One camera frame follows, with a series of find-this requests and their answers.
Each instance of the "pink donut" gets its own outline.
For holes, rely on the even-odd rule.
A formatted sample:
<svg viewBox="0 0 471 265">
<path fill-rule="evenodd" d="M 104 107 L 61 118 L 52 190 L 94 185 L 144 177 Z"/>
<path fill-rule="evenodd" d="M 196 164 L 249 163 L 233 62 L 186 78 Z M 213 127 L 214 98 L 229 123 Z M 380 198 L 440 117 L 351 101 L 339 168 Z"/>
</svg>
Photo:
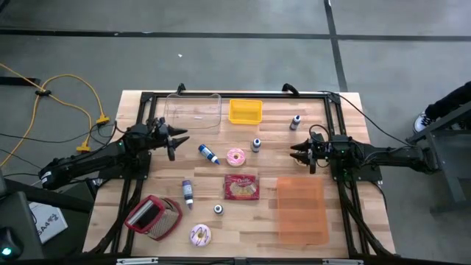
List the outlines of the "pink donut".
<svg viewBox="0 0 471 265">
<path fill-rule="evenodd" d="M 245 154 L 239 148 L 231 148 L 227 152 L 227 162 L 231 166 L 241 166 L 245 162 Z"/>
</svg>

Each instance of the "concrete floor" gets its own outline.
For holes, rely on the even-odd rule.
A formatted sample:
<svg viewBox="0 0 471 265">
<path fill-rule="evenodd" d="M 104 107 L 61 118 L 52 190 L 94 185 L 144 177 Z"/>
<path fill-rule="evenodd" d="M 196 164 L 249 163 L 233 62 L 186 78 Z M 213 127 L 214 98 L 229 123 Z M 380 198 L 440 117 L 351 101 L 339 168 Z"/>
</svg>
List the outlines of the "concrete floor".
<svg viewBox="0 0 471 265">
<path fill-rule="evenodd" d="M 154 32 L 328 34 L 323 0 L 49 0 L 12 1 L 0 27 Z M 331 0 L 337 33 L 354 35 L 471 35 L 465 0 Z M 405 138 L 427 104 L 471 79 L 470 42 L 339 41 L 348 91 L 360 92 L 367 115 Z M 339 91 L 329 40 L 214 38 L 0 37 L 0 62 L 42 80 L 73 73 L 94 85 L 114 118 L 123 89 Z M 0 74 L 10 75 L 0 69 Z M 54 94 L 98 118 L 92 93 L 75 80 L 51 84 Z M 31 88 L 1 87 L 3 133 L 22 135 L 35 95 Z M 43 99 L 31 137 L 71 138 L 86 131 L 81 113 Z M 373 144 L 398 146 L 369 124 Z M 0 148 L 16 141 L 2 138 Z M 70 155 L 80 141 L 27 141 L 18 151 L 40 166 Z M 12 159 L 5 174 L 35 172 Z M 397 253 L 409 258 L 471 262 L 469 211 L 431 216 L 447 200 L 440 175 L 383 168 L 384 191 Z M 35 180 L 19 177 L 21 181 Z"/>
</svg>

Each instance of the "person's leg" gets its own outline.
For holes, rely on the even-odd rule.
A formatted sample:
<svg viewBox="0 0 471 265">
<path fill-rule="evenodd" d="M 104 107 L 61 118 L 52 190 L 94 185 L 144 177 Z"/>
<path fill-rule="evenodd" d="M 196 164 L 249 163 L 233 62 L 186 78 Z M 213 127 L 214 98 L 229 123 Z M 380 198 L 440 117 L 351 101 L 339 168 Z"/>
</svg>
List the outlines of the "person's leg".
<svg viewBox="0 0 471 265">
<path fill-rule="evenodd" d="M 471 101 L 471 81 L 455 89 L 435 104 L 428 105 L 425 109 L 425 115 L 432 120 L 436 120 L 469 101 Z"/>
<path fill-rule="evenodd" d="M 427 109 L 415 120 L 414 132 L 417 133 L 424 130 L 438 118 L 446 116 L 460 105 L 469 101 L 471 101 L 471 81 L 455 89 L 434 104 L 428 105 Z"/>
</svg>

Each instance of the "yellow cable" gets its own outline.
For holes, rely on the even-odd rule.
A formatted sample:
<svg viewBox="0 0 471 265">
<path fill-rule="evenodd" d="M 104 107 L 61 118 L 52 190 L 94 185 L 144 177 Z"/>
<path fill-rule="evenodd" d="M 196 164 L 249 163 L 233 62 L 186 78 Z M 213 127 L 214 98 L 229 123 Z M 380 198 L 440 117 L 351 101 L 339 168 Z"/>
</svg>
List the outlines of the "yellow cable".
<svg viewBox="0 0 471 265">
<path fill-rule="evenodd" d="M 12 70 L 11 68 L 9 68 L 8 66 L 6 66 L 5 64 L 3 63 L 0 63 L 0 66 L 7 69 L 8 71 L 14 73 L 15 75 L 19 76 L 20 78 L 22 78 L 23 80 L 27 81 L 28 83 L 30 83 L 31 85 L 35 86 L 36 88 L 38 88 L 40 91 L 45 91 L 45 87 L 46 85 L 51 82 L 52 80 L 55 80 L 57 78 L 60 78 L 60 77 L 73 77 L 75 79 L 78 79 L 80 81 L 82 81 L 84 84 L 86 84 L 93 92 L 93 94 L 95 95 L 96 97 L 96 101 L 98 102 L 98 106 L 99 106 L 99 109 L 100 109 L 100 119 L 97 121 L 97 123 L 100 123 L 100 122 L 108 122 L 109 121 L 109 118 L 105 116 L 104 112 L 103 112 L 103 107 L 102 107 L 102 103 L 100 101 L 100 98 L 98 96 L 98 94 L 96 93 L 95 89 L 88 83 L 86 82 L 84 79 L 78 77 L 78 76 L 75 76 L 73 74 L 61 74 L 61 75 L 58 75 L 56 77 L 51 77 L 49 78 L 47 81 L 45 81 L 41 86 L 39 85 L 36 85 L 34 82 L 30 81 L 29 79 L 27 79 L 26 77 L 24 77 L 23 75 L 19 74 L 18 72 Z M 62 105 L 65 105 L 65 106 L 69 106 L 69 107 L 73 107 L 77 110 L 80 110 L 82 111 L 87 117 L 88 117 L 88 128 L 89 130 L 91 130 L 91 116 L 90 116 L 90 113 L 88 113 L 86 110 L 84 110 L 83 108 L 79 107 L 79 106 L 76 106 L 76 105 L 73 105 L 73 104 L 70 104 L 70 103 L 67 103 L 67 102 L 63 102 L 62 100 L 58 99 L 57 97 L 55 96 L 50 96 L 51 98 L 53 98 L 53 100 L 59 102 L 60 104 Z M 31 122 L 29 124 L 29 127 L 28 127 L 28 130 L 24 133 L 24 136 L 23 137 L 27 137 L 28 134 L 29 134 L 29 131 L 31 130 L 32 128 L 32 125 L 35 123 L 35 118 L 36 118 L 36 112 L 37 112 L 37 109 L 38 109 L 38 103 L 39 103 L 39 99 L 40 97 L 39 96 L 36 96 L 36 100 L 35 100 L 35 104 L 34 104 L 34 107 L 33 107 L 33 114 L 32 114 L 32 118 L 31 118 Z M 85 139 L 85 141 L 82 143 L 82 146 L 80 147 L 77 147 L 77 150 L 78 149 L 81 149 L 81 150 L 89 150 L 90 147 L 88 147 L 88 142 L 90 140 L 90 133 L 88 133 L 87 135 L 87 138 Z M 19 146 L 23 143 L 24 139 L 21 139 L 18 144 L 15 146 L 15 148 L 13 149 L 13 151 L 11 153 L 14 153 L 18 148 Z M 8 155 L 0 164 L 0 167 L 2 167 L 10 158 L 12 157 L 12 155 Z"/>
<path fill-rule="evenodd" d="M 74 75 L 74 74 L 60 74 L 60 75 L 58 75 L 58 76 L 51 77 L 51 78 L 49 78 L 47 81 L 45 81 L 44 84 L 43 84 L 43 88 L 46 86 L 47 83 L 49 83 L 49 82 L 51 82 L 52 80 L 55 80 L 55 79 L 57 79 L 57 78 L 61 78 L 61 77 L 73 77 L 73 78 L 75 78 L 75 79 L 77 79 L 77 80 L 82 81 L 84 84 L 86 84 L 86 85 L 92 90 L 93 94 L 95 94 L 96 101 L 98 102 L 98 106 L 99 106 L 99 108 L 100 108 L 100 115 L 103 115 L 103 116 L 105 115 L 105 114 L 103 113 L 102 102 L 100 101 L 100 97 L 99 97 L 98 94 L 96 93 L 95 88 L 93 88 L 87 81 L 85 81 L 85 80 L 84 80 L 83 78 L 81 78 L 81 77 L 78 77 L 78 76 L 76 76 L 76 75 Z"/>
<path fill-rule="evenodd" d="M 41 87 L 41 90 L 42 91 L 45 91 L 46 90 L 46 86 L 49 84 L 49 82 L 51 82 L 52 80 L 55 80 L 57 78 L 59 78 L 61 76 L 56 76 L 56 77 L 51 77 L 49 78 L 48 80 L 46 80 L 44 83 L 43 83 L 43 86 Z M 67 103 L 67 102 L 63 102 L 62 100 L 58 99 L 57 97 L 55 96 L 52 96 L 50 95 L 51 98 L 53 98 L 53 100 L 59 102 L 60 104 L 62 105 L 65 105 L 65 106 L 69 106 L 69 107 L 73 107 L 77 110 L 80 110 L 82 111 L 87 117 L 88 117 L 88 129 L 91 130 L 91 116 L 90 116 L 90 113 L 88 113 L 86 110 L 84 110 L 83 108 L 79 107 L 79 106 L 76 106 L 76 105 L 73 105 L 73 104 L 70 104 L 70 103 Z M 87 135 L 87 138 L 85 139 L 85 141 L 83 142 L 83 146 L 87 146 L 88 145 L 88 142 L 90 140 L 90 133 L 88 133 Z"/>
<path fill-rule="evenodd" d="M 3 160 L 3 162 L 1 162 L 0 164 L 0 167 L 2 167 L 11 157 L 12 157 L 12 153 L 14 153 L 17 148 L 20 147 L 20 145 L 23 143 L 24 141 L 24 137 L 27 137 L 28 134 L 29 134 L 29 131 L 31 130 L 32 128 L 32 125 L 35 123 L 35 118 L 36 118 L 36 110 L 38 109 L 38 103 L 39 103 L 39 98 L 40 96 L 36 96 L 36 100 L 35 100 L 35 105 L 32 109 L 32 117 L 31 117 L 31 122 L 29 123 L 29 127 L 28 127 L 28 130 L 26 130 L 26 132 L 24 133 L 23 135 L 23 138 L 16 144 L 15 148 L 13 148 L 13 150 L 10 152 L 10 154 Z"/>
</svg>

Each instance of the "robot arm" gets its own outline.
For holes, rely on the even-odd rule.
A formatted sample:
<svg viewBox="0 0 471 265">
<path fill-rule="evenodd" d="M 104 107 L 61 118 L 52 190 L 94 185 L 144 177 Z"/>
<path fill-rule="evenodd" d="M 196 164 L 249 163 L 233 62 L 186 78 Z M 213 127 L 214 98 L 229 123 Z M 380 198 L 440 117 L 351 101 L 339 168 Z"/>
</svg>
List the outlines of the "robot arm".
<svg viewBox="0 0 471 265">
<path fill-rule="evenodd" d="M 436 171 L 433 158 L 418 146 L 375 147 L 357 142 L 346 135 L 334 135 L 330 141 L 324 141 L 322 134 L 313 133 L 304 143 L 291 148 L 298 152 L 290 156 L 309 165 L 311 174 L 316 172 L 318 159 L 335 161 L 346 170 L 360 170 L 372 165 L 405 166 L 424 173 Z"/>
<path fill-rule="evenodd" d="M 175 149 L 189 137 L 172 138 L 186 133 L 187 130 L 173 128 L 164 118 L 155 119 L 151 125 L 136 124 L 127 129 L 123 136 L 102 148 L 69 158 L 55 158 L 39 171 L 43 187 L 49 190 L 66 185 L 75 177 L 109 169 L 138 167 L 140 153 L 161 147 L 167 148 L 169 160 L 175 160 Z"/>
</svg>

